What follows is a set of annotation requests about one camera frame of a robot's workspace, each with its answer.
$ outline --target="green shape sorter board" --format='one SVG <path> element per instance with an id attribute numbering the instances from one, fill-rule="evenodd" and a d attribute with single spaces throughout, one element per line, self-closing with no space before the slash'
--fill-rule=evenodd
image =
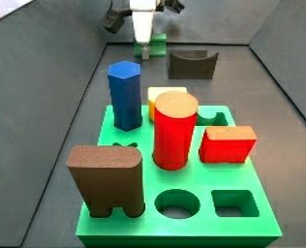
<path id="1" fill-rule="evenodd" d="M 152 159 L 153 124 L 148 106 L 141 106 L 142 126 L 129 132 L 113 127 L 112 106 L 106 107 L 97 145 L 137 144 L 142 154 L 145 212 L 129 218 L 114 207 L 108 218 L 90 218 L 81 205 L 76 235 L 86 247 L 265 247 L 281 230 L 264 190 L 246 157 L 242 164 L 204 164 L 197 157 L 206 125 L 234 126 L 229 109 L 200 106 L 186 165 L 160 169 Z M 172 219 L 157 209 L 166 205 L 188 208 L 193 216 Z M 216 209 L 234 207 L 240 216 L 222 216 Z"/>

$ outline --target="red cylinder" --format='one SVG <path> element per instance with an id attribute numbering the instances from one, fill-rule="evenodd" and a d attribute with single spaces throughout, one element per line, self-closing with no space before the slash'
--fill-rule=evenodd
<path id="1" fill-rule="evenodd" d="M 166 91 L 154 99 L 152 159 L 164 170 L 186 165 L 196 111 L 197 100 L 186 92 Z"/>

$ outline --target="circular hole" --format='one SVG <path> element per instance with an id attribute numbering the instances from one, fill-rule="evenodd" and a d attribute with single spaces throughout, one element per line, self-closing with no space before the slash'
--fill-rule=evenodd
<path id="1" fill-rule="evenodd" d="M 170 219 L 186 219 L 198 211 L 198 199 L 185 190 L 166 190 L 157 195 L 154 208 Z"/>

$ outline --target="blue hexagonal prism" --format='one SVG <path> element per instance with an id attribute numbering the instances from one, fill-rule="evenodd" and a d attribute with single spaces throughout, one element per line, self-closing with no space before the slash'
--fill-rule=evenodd
<path id="1" fill-rule="evenodd" d="M 108 67 L 113 126 L 130 131 L 141 126 L 140 65 L 120 61 Z"/>

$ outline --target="toy block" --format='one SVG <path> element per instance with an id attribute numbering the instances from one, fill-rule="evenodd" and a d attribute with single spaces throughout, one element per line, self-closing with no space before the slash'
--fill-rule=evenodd
<path id="1" fill-rule="evenodd" d="M 234 126 L 228 107 L 198 106 L 197 113 L 210 119 L 224 114 Z M 208 166 L 198 160 L 197 148 L 205 126 L 194 126 L 188 163 L 174 171 L 153 163 L 153 124 L 148 106 L 141 106 L 142 126 L 121 132 L 112 126 L 112 107 L 106 107 L 98 145 L 137 143 L 142 155 L 145 212 L 128 218 L 120 208 L 108 218 L 92 218 L 82 203 L 76 236 L 85 247 L 266 247 L 282 234 L 249 158 L 241 166 Z M 182 219 L 166 216 L 162 209 L 188 210 Z M 238 210 L 229 217 L 224 209 Z"/>
<path id="2" fill-rule="evenodd" d="M 185 87 L 149 87 L 148 88 L 148 106 L 149 106 L 149 120 L 153 121 L 153 104 L 158 94 L 166 91 L 188 92 Z"/>
<path id="3" fill-rule="evenodd" d="M 186 164 L 196 111 L 197 100 L 186 92 L 166 91 L 154 99 L 152 158 L 168 171 Z"/>
<path id="4" fill-rule="evenodd" d="M 149 41 L 149 56 L 165 56 L 165 34 L 152 34 Z M 133 41 L 134 56 L 141 56 L 141 45 Z"/>
<path id="5" fill-rule="evenodd" d="M 113 207 L 122 207 L 132 218 L 142 214 L 142 158 L 137 148 L 76 145 L 66 168 L 90 217 L 109 217 Z"/>
<path id="6" fill-rule="evenodd" d="M 113 126 L 128 132 L 141 126 L 140 65 L 121 61 L 109 65 L 109 96 Z"/>
<path id="7" fill-rule="evenodd" d="M 241 164 L 254 142 L 256 136 L 248 126 L 209 126 L 201 135 L 198 159 L 202 163 Z"/>
<path id="8" fill-rule="evenodd" d="M 206 50 L 170 50 L 169 79 L 212 79 L 218 53 L 206 57 Z"/>

